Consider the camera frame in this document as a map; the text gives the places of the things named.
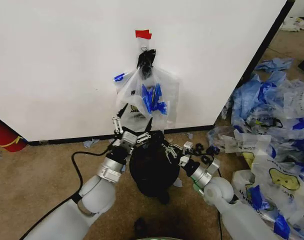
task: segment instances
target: white partition wall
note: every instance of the white partition wall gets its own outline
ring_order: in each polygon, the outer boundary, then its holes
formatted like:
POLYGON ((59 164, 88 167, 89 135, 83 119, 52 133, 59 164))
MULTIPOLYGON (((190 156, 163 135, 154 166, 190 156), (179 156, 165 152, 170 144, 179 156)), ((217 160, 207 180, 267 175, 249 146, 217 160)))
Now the white partition wall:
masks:
POLYGON ((180 78, 176 128, 212 125, 286 0, 0 0, 0 119, 28 141, 110 135, 135 30, 180 78))

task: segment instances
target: black cord on floor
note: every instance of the black cord on floor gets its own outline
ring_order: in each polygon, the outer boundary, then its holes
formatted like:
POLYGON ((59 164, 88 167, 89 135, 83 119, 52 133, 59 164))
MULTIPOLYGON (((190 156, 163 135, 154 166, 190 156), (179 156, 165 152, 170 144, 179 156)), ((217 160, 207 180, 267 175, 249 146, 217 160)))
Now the black cord on floor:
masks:
POLYGON ((76 163, 76 160, 75 160, 75 155, 77 154, 86 154, 86 155, 92 155, 92 156, 102 156, 104 154, 106 154, 110 147, 112 146, 112 144, 114 143, 115 141, 113 141, 107 148, 106 150, 104 150, 104 152, 102 153, 93 153, 93 152, 88 152, 88 151, 76 151, 72 154, 71 156, 71 160, 72 160, 72 163, 73 163, 73 166, 75 168, 75 171, 77 173, 77 176, 79 178, 79 181, 80 181, 80 185, 78 187, 78 190, 71 196, 69 196, 67 199, 63 200, 62 202, 60 202, 58 205, 56 205, 54 208, 52 208, 50 211, 48 211, 43 217, 41 217, 35 224, 33 224, 32 227, 30 227, 29 230, 27 230, 27 232, 19 239, 19 240, 23 240, 40 222, 42 222, 47 216, 49 216, 51 213, 54 212, 54 210, 56 210, 58 207, 62 206, 63 204, 65 204, 67 201, 69 201, 70 199, 72 199, 74 196, 78 195, 79 194, 79 191, 81 190, 82 186, 83 186, 83 178, 82 178, 82 175, 81 175, 81 172, 79 170, 79 167, 76 163))
POLYGON ((217 218, 218 218, 218 226, 220 228, 220 239, 223 240, 222 226, 221 226, 221 214, 219 211, 217 211, 217 218))
MULTIPOLYGON (((218 172, 218 175, 222 178, 220 169, 217 169, 217 172, 218 172)), ((223 240, 222 226, 221 226, 221 214, 220 214, 219 210, 217 210, 217 218, 218 218, 218 226, 220 228, 220 239, 223 240)))

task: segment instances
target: red object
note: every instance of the red object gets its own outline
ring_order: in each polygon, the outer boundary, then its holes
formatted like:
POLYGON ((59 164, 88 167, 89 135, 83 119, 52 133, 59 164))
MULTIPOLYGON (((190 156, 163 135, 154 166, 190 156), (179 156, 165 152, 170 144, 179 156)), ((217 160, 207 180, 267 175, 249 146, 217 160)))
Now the red object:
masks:
POLYGON ((9 152, 17 152, 23 149, 27 143, 15 131, 0 121, 0 147, 9 152))
POLYGON ((142 38, 142 39, 151 39, 152 33, 150 30, 135 30, 135 37, 142 38))

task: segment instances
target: brown carpet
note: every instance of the brown carpet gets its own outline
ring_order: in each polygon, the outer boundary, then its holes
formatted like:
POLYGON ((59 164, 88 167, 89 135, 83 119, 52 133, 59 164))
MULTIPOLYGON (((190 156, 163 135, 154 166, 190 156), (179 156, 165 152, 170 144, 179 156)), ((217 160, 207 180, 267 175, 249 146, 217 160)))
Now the brown carpet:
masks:
MULTIPOLYGON (((286 56, 295 58, 293 67, 287 71, 289 79, 304 81, 304 72, 296 67, 304 59, 304 31, 279 32, 263 59, 286 56)), ((229 121, 219 121, 218 124, 228 125, 229 121)), ((181 146, 188 141, 188 137, 181 133, 169 134, 166 138, 181 146)), ((206 132, 194 132, 193 142, 207 146, 206 132)), ((100 153, 108 144, 106 140, 100 141, 89 150, 100 153)), ((78 189, 79 179, 71 163, 71 154, 86 150, 82 143, 27 146, 17 153, 0 148, 0 240, 18 239, 47 211, 78 189)), ((85 181, 96 173, 103 159, 103 156, 76 157, 85 181)), ((247 167, 245 161, 235 154, 220 154, 218 159, 221 160, 221 173, 229 181, 233 171, 247 167)), ((85 239, 129 240, 134 236, 134 222, 139 217, 147 222, 151 236, 220 239, 216 209, 205 204, 194 192, 192 181, 183 171, 179 177, 183 187, 172 186, 169 189, 170 203, 162 205, 157 199, 145 197, 138 191, 127 169, 116 185, 115 204, 92 225, 85 239)), ((225 229, 223 239, 230 239, 225 229)))

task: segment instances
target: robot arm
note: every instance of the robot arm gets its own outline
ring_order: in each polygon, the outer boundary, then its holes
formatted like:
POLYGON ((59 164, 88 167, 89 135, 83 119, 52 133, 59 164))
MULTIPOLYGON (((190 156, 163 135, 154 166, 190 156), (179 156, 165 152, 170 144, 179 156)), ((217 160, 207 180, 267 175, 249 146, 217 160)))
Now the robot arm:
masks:
POLYGON ((113 117, 117 140, 112 150, 106 154, 96 175, 88 180, 79 192, 63 201, 32 227, 21 240, 83 239, 90 226, 114 204, 115 184, 121 177, 123 166, 127 162, 126 157, 132 153, 136 144, 146 141, 161 142, 170 163, 178 164, 184 169, 187 176, 193 180, 193 188, 203 196, 205 202, 214 205, 221 213, 223 224, 233 239, 278 239, 251 207, 240 201, 230 203, 234 195, 231 184, 222 177, 213 177, 220 165, 216 158, 213 158, 211 165, 205 169, 199 162, 191 159, 191 142, 180 147, 168 143, 160 131, 150 135, 152 119, 145 133, 137 136, 135 132, 121 126, 120 117, 126 107, 113 117))
POLYGON ((186 142, 179 165, 191 177, 193 188, 203 196, 204 201, 220 212, 222 222, 231 237, 234 240, 277 240, 277 236, 250 206, 240 200, 231 203, 234 196, 232 185, 222 177, 213 177, 220 162, 213 158, 210 166, 205 169, 199 162, 191 159, 192 152, 193 144, 186 142))

